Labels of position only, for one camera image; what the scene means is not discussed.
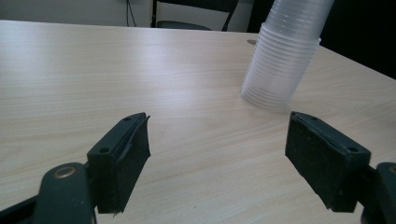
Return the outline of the black folding chair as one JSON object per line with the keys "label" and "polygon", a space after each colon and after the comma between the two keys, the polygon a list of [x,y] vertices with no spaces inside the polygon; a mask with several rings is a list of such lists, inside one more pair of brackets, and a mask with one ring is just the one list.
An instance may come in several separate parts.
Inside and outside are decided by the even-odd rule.
{"label": "black folding chair", "polygon": [[227,32],[229,22],[237,7],[238,0],[152,0],[151,28],[164,29],[183,29],[183,30],[202,30],[210,31],[210,28],[203,25],[182,22],[182,21],[158,21],[157,8],[158,3],[172,4],[185,7],[197,7],[201,9],[214,10],[227,13],[228,16],[221,27],[222,32]]}

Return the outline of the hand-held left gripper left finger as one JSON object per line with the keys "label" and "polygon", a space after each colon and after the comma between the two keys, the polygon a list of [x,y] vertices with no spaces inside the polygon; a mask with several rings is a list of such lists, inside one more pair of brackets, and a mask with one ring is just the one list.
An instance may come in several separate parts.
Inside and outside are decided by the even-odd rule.
{"label": "hand-held left gripper left finger", "polygon": [[121,119],[87,153],[94,205],[100,214],[122,213],[150,156],[149,116]]}

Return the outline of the stack of clear plastic cups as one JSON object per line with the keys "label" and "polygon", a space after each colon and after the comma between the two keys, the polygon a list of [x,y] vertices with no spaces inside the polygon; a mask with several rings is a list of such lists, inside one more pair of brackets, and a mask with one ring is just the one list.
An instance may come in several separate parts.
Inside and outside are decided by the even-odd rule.
{"label": "stack of clear plastic cups", "polygon": [[251,104],[282,110],[296,91],[334,0],[275,0],[262,23],[241,96]]}

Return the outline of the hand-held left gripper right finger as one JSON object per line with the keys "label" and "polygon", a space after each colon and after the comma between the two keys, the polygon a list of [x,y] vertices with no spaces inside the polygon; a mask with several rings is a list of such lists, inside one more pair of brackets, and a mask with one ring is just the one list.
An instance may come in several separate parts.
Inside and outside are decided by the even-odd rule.
{"label": "hand-held left gripper right finger", "polygon": [[371,152],[321,119],[290,114],[285,155],[328,209],[353,212]]}

